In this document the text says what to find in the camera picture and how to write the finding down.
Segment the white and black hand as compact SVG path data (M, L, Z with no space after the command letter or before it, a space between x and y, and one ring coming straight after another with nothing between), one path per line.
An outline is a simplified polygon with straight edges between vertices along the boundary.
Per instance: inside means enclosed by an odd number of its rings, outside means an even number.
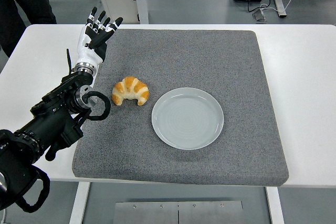
M76 62L77 68L88 67L96 70L105 60L107 40L112 37L123 22L122 17L112 22L111 18L105 17L105 11L95 18L96 12L97 8L94 7L81 30L77 46L79 56Z

